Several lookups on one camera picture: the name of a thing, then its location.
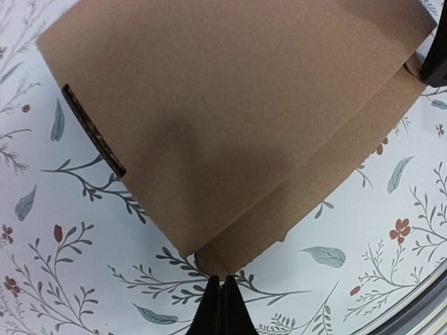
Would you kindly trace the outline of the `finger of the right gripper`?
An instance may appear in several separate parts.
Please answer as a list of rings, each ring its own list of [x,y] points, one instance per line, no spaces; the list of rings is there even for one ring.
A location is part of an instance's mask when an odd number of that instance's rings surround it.
[[[439,24],[432,46],[420,69],[420,80],[431,87],[446,86],[446,25]]]

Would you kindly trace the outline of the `brown cardboard paper box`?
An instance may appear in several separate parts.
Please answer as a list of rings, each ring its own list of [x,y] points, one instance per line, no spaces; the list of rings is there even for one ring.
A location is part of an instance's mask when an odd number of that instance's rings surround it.
[[[79,1],[38,49],[144,212],[223,276],[376,149],[434,27],[419,1]]]

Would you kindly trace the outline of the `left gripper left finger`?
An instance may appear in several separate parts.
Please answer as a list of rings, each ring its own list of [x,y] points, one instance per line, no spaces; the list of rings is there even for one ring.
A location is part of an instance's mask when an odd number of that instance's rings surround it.
[[[219,290],[219,277],[211,276],[186,335],[218,334]]]

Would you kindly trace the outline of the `floral patterned table cloth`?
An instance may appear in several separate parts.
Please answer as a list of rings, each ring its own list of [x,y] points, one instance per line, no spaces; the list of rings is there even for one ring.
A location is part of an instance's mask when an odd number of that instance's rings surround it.
[[[36,49],[71,1],[1,2],[1,333],[185,334],[207,275],[98,155]],[[356,334],[446,261],[446,89],[236,273],[259,334]]]

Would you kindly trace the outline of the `aluminium front rail base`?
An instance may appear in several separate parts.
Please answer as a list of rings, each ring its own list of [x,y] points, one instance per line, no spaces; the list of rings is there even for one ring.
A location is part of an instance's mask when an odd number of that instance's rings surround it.
[[[423,290],[403,309],[377,327],[373,323],[356,334],[445,334],[446,261],[423,281]]]

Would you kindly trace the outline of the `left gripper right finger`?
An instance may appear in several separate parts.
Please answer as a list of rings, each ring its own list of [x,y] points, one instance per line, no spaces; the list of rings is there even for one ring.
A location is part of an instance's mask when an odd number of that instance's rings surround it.
[[[220,334],[257,335],[234,276],[220,288]]]

